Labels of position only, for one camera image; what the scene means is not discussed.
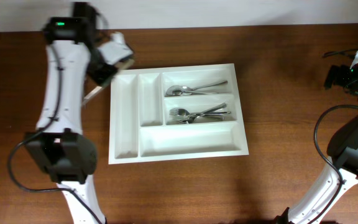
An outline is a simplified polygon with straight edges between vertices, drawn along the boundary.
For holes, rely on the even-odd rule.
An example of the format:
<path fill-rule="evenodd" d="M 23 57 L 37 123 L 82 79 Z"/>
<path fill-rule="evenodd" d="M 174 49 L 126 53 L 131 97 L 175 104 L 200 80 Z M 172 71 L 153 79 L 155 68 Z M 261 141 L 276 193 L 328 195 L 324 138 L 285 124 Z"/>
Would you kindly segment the steel tongs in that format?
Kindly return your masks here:
<path fill-rule="evenodd" d="M 114 65 L 115 68 L 117 68 L 117 73 L 120 73 L 123 70 L 126 70 L 127 68 L 129 68 L 130 66 L 132 66 L 134 64 L 135 60 L 134 59 L 128 59 L 124 62 L 118 62 Z M 90 91 L 84 98 L 82 101 L 82 106 L 85 106 L 85 104 L 87 104 L 91 99 L 93 99 L 97 94 L 99 94 L 100 92 L 102 92 L 108 85 L 111 84 L 112 78 L 110 79 L 110 81 L 108 81 L 108 83 L 105 86 L 97 86 L 95 87 L 92 91 Z"/>

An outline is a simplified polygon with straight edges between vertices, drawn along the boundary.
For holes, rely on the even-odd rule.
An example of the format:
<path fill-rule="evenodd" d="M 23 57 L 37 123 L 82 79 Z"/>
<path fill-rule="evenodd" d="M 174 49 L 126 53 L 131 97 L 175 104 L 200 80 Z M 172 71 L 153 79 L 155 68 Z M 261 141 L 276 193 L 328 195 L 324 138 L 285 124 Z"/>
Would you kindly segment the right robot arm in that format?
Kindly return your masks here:
<path fill-rule="evenodd" d="M 352 59 L 350 66 L 333 65 L 324 87 L 340 86 L 345 93 L 358 99 L 358 48 L 339 51 Z M 313 132 L 314 146 L 325 161 L 322 173 L 305 196 L 273 219 L 274 223 L 322 223 L 323 217 L 351 187 L 358 184 L 358 115 L 338 129 L 332 136 L 327 151 L 318 144 L 318 129 L 323 118 L 338 109 L 358 110 L 357 105 L 337 105 L 327 109 L 318 118 Z"/>

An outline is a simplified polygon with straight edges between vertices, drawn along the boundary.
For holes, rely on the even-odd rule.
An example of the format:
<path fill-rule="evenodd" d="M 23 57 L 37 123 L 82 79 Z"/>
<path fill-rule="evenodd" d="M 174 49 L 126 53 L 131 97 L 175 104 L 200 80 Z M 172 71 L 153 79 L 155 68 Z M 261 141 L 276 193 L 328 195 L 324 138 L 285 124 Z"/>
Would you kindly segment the steel fork dark handle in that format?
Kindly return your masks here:
<path fill-rule="evenodd" d="M 170 110 L 169 111 L 169 115 L 172 117 L 174 116 L 189 116 L 189 115 L 194 115 L 194 114 L 220 114 L 220 115 L 229 115 L 231 114 L 230 111 L 225 111 L 225 112 L 212 112 L 212 113 L 190 113 L 189 111 L 185 110 L 185 109 L 177 109 L 177 110 Z"/>

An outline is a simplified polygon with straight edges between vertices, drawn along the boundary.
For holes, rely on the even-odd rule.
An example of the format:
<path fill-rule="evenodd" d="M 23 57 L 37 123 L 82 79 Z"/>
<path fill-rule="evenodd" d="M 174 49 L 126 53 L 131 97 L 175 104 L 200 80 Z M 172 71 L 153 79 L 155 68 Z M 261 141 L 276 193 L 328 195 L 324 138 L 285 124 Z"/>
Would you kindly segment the steel spoon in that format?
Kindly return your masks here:
<path fill-rule="evenodd" d="M 201 85 L 201 86 L 197 86 L 197 87 L 194 87 L 194 88 L 190 88 L 188 86 L 180 86 L 179 90 L 182 93 L 213 94 L 213 92 L 200 91 L 200 89 L 209 88 L 209 87 L 215 87 L 215 86 L 221 86 L 221 85 L 226 85 L 226 84 L 228 84 L 227 80 L 220 80 L 220 81 L 217 81 L 217 82 L 214 82 L 214 83 Z"/>
<path fill-rule="evenodd" d="M 166 91 L 167 96 L 213 95 L 213 94 L 217 94 L 217 92 L 197 91 L 183 85 L 171 86 Z"/>

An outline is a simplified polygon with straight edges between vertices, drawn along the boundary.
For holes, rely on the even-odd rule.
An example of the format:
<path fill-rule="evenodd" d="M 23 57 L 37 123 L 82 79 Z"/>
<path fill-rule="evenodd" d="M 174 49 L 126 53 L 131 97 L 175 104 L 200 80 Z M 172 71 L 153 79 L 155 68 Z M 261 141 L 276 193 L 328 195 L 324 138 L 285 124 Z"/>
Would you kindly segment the white plastic cutlery tray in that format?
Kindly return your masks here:
<path fill-rule="evenodd" d="M 202 88 L 213 95 L 167 96 L 174 85 L 194 88 L 227 80 L 228 84 Z M 177 124 L 173 108 L 202 112 L 226 103 L 223 121 L 197 118 Z M 126 70 L 111 83 L 109 164 L 127 164 L 203 157 L 244 156 L 249 153 L 232 63 Z"/>

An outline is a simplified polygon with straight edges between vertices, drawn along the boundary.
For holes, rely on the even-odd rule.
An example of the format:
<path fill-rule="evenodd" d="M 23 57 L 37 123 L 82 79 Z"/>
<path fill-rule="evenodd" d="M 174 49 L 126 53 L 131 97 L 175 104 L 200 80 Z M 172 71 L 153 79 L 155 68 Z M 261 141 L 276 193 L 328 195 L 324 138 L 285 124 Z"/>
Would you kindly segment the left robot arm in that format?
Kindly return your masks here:
<path fill-rule="evenodd" d="M 133 50 L 119 33 L 98 29 L 100 13 L 88 2 L 74 2 L 68 17 L 52 17 L 42 32 L 48 59 L 40 118 L 21 146 L 55 183 L 75 223 L 106 223 L 93 176 L 96 146 L 83 135 L 81 110 L 133 62 Z"/>

